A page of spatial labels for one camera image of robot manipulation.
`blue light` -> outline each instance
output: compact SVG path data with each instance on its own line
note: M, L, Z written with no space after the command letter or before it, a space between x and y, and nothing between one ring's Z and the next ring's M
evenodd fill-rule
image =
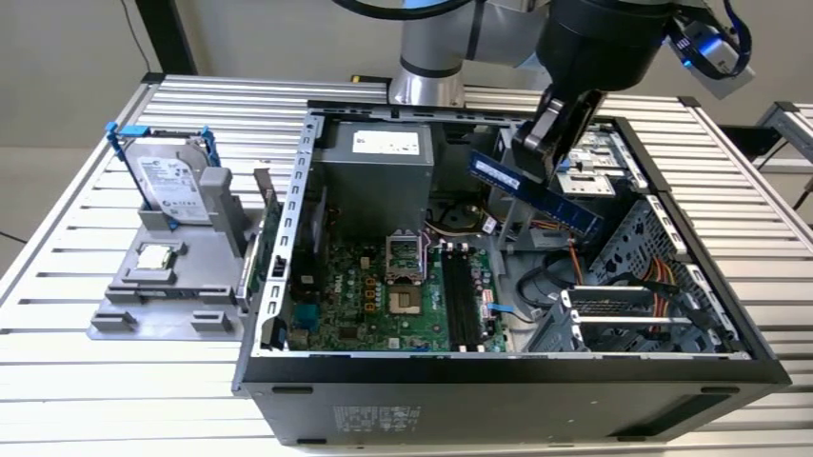
M702 55L709 55L712 52L714 52L714 50L717 49L717 47L722 44L722 39L716 36L714 38L712 38L712 40L705 43L701 47L700 47L700 53ZM693 67L693 63L692 60L685 60L683 61L683 67L690 69Z
M700 53L702 55L709 55L712 51L717 49L717 46L722 44L722 39L720 37L714 37L714 39L700 47Z

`motherboard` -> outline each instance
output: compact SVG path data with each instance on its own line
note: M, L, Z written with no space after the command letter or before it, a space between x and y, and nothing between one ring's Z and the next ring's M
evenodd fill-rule
M291 349L312 351L402 350L412 352L458 351L458 329L467 322L474 332L470 350L505 351L506 339L499 318L490 315L489 301L495 301L491 272L485 251L455 251L463 265L455 267L457 303L449 303L449 265L451 258L442 246L419 249L426 255L418 266L411 247L378 243L332 243L323 265L320 303L298 303ZM421 267L422 276L410 281L387 275L387 262L399 267Z

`blue drive bracket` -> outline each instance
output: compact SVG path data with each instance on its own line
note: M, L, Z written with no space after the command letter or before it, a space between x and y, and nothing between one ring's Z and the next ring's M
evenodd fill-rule
M206 150L208 152L208 163L212 167L220 167L220 155L218 154L218 144L215 143L215 133L208 129L208 126L203 126L200 131L200 137L206 142Z
M469 172L582 236L598 231L599 216L477 151L471 151Z
M141 200L144 200L144 208L148 211L152 211L152 205L147 201L147 195L144 193L144 190L141 189L141 186L139 185L139 180L136 179L136 175L132 171L132 167L129 166L129 162L127 161L124 149L121 148L121 144L117 141L119 136L127 137L127 138L136 138L136 137L147 136L150 133L150 127L124 126L124 127L121 127L120 132L116 134L117 123L111 121L107 123L107 126L104 126L104 129L107 130L105 138L107 138L108 143L111 144L111 148L113 148L116 157L124 163L124 166L127 167L127 172L129 173L129 177L132 178L133 182L136 183L136 189L139 190L139 194L141 195Z

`hard drive label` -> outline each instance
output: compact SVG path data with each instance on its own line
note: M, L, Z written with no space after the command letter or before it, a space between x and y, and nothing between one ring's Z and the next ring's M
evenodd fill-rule
M179 223L208 223L208 212L186 162L160 157L139 157L147 187L162 211Z

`blue clip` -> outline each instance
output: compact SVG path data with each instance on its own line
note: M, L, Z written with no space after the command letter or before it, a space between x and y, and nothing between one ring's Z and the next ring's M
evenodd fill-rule
M509 305L498 305L495 303L489 303L485 306L494 311L513 312L513 307L510 307Z
M215 144L215 134L212 130L208 129L208 126L203 126L203 130L200 131L200 137L206 142L206 148L208 149L208 162L212 166L220 166L220 155L218 154L218 146Z
M144 190L141 189L141 186L139 186L139 180L136 179L136 175L132 172L132 167L129 167L129 162L127 162L127 157L124 156L124 149L121 149L121 144L117 142L116 128L117 128L116 121L108 122L107 126L104 126L104 129L107 130L107 134L104 135L104 137L107 138L107 141L111 144L111 148L113 148L113 151L116 152L117 159L124 163L124 166L127 167L127 172L129 173L129 177L132 178L132 180L136 183L136 189L139 190L139 194L141 195L141 199L144 200L144 208L147 208L147 210L152 210L152 205L147 201L147 196L144 194ZM175 229L178 227L178 223L175 222L175 227L172 226L171 223L170 223L170 228Z
M124 126L117 134L127 138L144 138L150 134L150 127L147 126Z
M104 129L107 130L107 134L104 135L104 137L107 138L107 142L111 144L111 148L113 148L113 151L116 152L117 159L124 162L124 150L121 149L121 145L117 143L116 122L108 122L107 126L104 126Z

